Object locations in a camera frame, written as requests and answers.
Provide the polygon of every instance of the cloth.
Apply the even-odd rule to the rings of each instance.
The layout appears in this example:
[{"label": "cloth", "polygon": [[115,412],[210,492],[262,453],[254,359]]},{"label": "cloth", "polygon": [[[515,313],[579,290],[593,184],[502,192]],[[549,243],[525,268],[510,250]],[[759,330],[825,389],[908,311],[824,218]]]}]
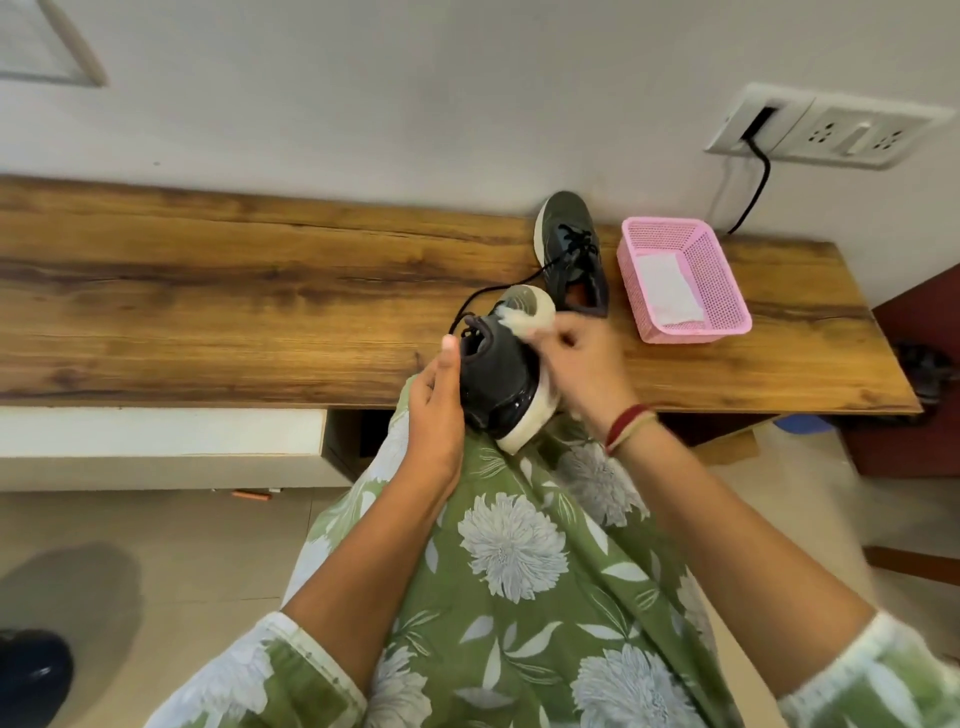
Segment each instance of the cloth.
[{"label": "cloth", "polygon": [[[284,601],[372,505],[406,451],[386,441],[310,529]],[[960,678],[881,615],[780,708],[796,728],[956,726]],[[693,576],[629,477],[556,417],[516,456],[468,432],[370,698],[281,613],[200,670],[148,728],[721,728],[742,725]]]}]

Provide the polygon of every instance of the red thread bracelet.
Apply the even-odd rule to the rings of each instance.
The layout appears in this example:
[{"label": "red thread bracelet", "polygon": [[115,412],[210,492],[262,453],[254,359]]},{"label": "red thread bracelet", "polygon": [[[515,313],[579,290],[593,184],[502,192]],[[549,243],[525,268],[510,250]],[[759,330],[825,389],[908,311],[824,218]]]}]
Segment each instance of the red thread bracelet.
[{"label": "red thread bracelet", "polygon": [[604,452],[607,455],[613,455],[613,451],[619,446],[627,436],[634,430],[638,421],[656,418],[657,414],[645,404],[634,404],[627,407],[620,413],[610,427],[610,433],[607,435],[607,442],[604,444]]}]

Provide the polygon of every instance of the black cable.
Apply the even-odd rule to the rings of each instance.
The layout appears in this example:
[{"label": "black cable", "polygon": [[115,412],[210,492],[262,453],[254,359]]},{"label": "black cable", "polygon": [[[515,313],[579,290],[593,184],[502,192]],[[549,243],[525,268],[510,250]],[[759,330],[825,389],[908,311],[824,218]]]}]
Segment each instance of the black cable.
[{"label": "black cable", "polygon": [[747,205],[747,208],[743,211],[743,214],[740,215],[740,219],[736,221],[736,225],[727,231],[727,235],[733,235],[740,229],[740,226],[743,225],[743,221],[747,219],[747,215],[750,214],[750,211],[754,208],[754,205],[756,205],[756,201],[760,199],[760,193],[762,193],[763,188],[767,186],[767,180],[770,179],[770,159],[760,151],[758,146],[756,146],[756,142],[752,136],[748,136],[744,139],[744,141],[747,142],[747,146],[750,147],[750,150],[756,155],[756,158],[763,162],[763,177],[760,178],[760,184],[756,186],[754,198],[750,201],[750,204]]},{"label": "black cable", "polygon": [[447,333],[452,334],[457,329],[457,326],[460,324],[461,319],[463,319],[464,316],[466,316],[469,313],[469,311],[467,311],[467,306],[469,306],[470,302],[473,301],[473,299],[475,299],[477,296],[480,296],[484,293],[490,293],[491,291],[505,291],[511,286],[523,285],[524,283],[529,283],[531,280],[535,279],[537,276],[543,273],[543,271],[545,271],[547,268],[549,268],[552,265],[555,265],[556,263],[559,263],[568,255],[579,255],[580,253],[589,253],[590,251],[594,251],[596,253],[597,250],[598,249],[596,247],[596,243],[593,242],[592,235],[588,234],[586,237],[582,236],[578,238],[578,240],[574,242],[572,245],[570,245],[570,247],[567,248],[565,252],[557,255],[557,257],[551,260],[547,260],[543,265],[539,267],[539,269],[537,269],[536,273],[534,273],[533,275],[527,276],[523,280],[518,280],[516,283],[507,283],[505,285],[489,285],[486,288],[481,288],[479,291],[473,291],[473,293],[467,296],[467,300],[464,301],[464,304],[460,306],[460,310],[457,311],[457,315],[453,318],[453,323],[450,325],[450,331],[448,331]]},{"label": "black cable", "polygon": [[489,285],[486,288],[481,288],[479,291],[473,291],[473,293],[467,297],[467,300],[464,301],[464,304],[460,306],[460,310],[457,311],[457,315],[454,317],[453,323],[450,325],[450,331],[447,333],[452,334],[455,330],[457,330],[460,320],[469,313],[469,311],[467,311],[467,306],[469,306],[470,302],[473,301],[473,299],[475,299],[477,296],[480,296],[484,293],[490,293],[491,291],[505,291],[513,285],[523,285],[524,283],[529,283],[531,280],[539,276],[544,270],[546,270],[547,266],[552,265],[554,262],[556,261],[551,260],[549,263],[547,263],[547,265],[539,268],[533,276],[528,276],[527,278],[519,280],[516,283],[507,283],[506,285]]}]

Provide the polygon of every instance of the pink basket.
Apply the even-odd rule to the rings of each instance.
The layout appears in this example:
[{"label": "pink basket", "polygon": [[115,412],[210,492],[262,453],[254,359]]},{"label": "pink basket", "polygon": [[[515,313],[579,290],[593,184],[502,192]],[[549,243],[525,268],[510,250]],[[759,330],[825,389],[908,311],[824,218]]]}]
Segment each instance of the pink basket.
[{"label": "pink basket", "polygon": [[[643,300],[643,281],[635,259],[652,253],[677,253],[681,273],[704,321],[660,326]],[[648,344],[705,344],[746,333],[754,325],[713,229],[701,220],[673,217],[628,217],[616,251],[623,282],[634,310],[636,329]]]}]

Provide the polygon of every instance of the black shoe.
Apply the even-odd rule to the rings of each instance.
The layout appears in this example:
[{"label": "black shoe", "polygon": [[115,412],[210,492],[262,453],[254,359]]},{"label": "black shoe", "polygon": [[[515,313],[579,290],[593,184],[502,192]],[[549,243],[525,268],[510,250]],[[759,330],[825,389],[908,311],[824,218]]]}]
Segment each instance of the black shoe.
[{"label": "black shoe", "polygon": [[529,346],[504,325],[503,309],[552,320],[554,306],[539,288],[515,285],[486,316],[467,314],[460,340],[460,404],[468,425],[487,432],[516,454],[553,416],[557,394],[546,368]]},{"label": "black shoe", "polygon": [[579,195],[556,192],[543,204],[534,227],[534,251],[546,266],[543,279],[558,311],[607,317],[610,293],[599,239]]},{"label": "black shoe", "polygon": [[44,728],[66,700],[73,658],[66,642],[40,629],[0,630],[0,725]]}]

